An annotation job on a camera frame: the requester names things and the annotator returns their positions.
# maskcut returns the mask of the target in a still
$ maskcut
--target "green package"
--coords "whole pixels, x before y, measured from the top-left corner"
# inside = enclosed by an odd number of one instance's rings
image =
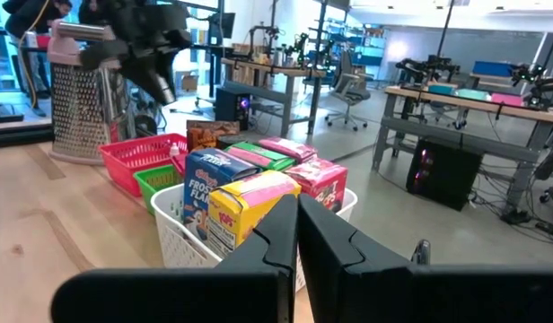
[[[229,154],[238,157],[264,170],[282,171],[296,164],[293,158],[275,153],[255,144],[238,143],[225,149]]]

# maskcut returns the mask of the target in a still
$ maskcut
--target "white plastic basket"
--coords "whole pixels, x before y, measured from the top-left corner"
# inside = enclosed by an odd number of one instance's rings
[[[161,242],[162,260],[167,268],[212,267],[222,261],[201,240],[180,224],[182,199],[185,185],[166,188],[151,198]],[[337,212],[348,221],[358,198],[350,189],[345,189],[342,209]],[[300,257],[296,258],[296,291],[305,285]]]

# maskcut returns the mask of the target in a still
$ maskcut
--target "cereal box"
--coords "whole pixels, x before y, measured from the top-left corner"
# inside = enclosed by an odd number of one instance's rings
[[[316,148],[276,136],[259,140],[259,145],[273,152],[292,157],[297,163],[307,162],[316,157]]]
[[[275,153],[263,147],[249,143],[237,143],[226,151],[244,161],[262,167],[264,170],[286,170],[296,164],[296,161],[282,153]]]
[[[342,208],[347,185],[346,168],[314,158],[285,170],[285,174],[301,185],[303,193],[314,197],[333,212],[338,212]]]
[[[189,152],[204,148],[217,148],[217,137],[238,134],[238,121],[187,120],[187,148]]]
[[[261,169],[215,148],[187,155],[182,223],[196,237],[206,240],[209,193],[214,188],[257,174]]]
[[[209,198],[206,244],[221,258],[247,239],[281,196],[298,196],[301,187],[285,174],[267,170],[214,190]]]

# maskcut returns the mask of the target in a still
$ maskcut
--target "person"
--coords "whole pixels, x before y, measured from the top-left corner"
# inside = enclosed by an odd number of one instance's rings
[[[102,0],[83,0],[79,6],[79,22],[91,25],[106,25],[101,9]]]
[[[8,12],[11,11],[11,15],[5,23],[5,30],[16,48],[19,47],[19,41],[23,34],[29,30],[31,25],[38,18],[45,1],[46,0],[27,0],[22,2],[20,0],[9,0],[4,3],[4,9]],[[34,31],[38,34],[48,33],[51,23],[55,19],[66,17],[72,8],[73,5],[69,0],[49,0],[48,6],[35,24]],[[29,91],[31,88],[27,84],[21,52],[17,53],[17,58],[19,59],[19,66],[22,72],[21,79],[23,88]],[[29,53],[29,64],[31,64],[31,70],[33,71],[33,88],[37,97],[39,99],[48,99],[51,94],[48,92],[40,74],[37,72],[39,71],[38,53]]]

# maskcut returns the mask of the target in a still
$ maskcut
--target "computer tower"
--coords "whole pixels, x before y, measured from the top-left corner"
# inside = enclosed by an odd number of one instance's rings
[[[216,121],[239,121],[241,131],[249,130],[250,94],[217,88],[215,100]]]
[[[410,164],[406,188],[412,194],[461,211],[468,202],[482,156],[482,153],[420,140]]]

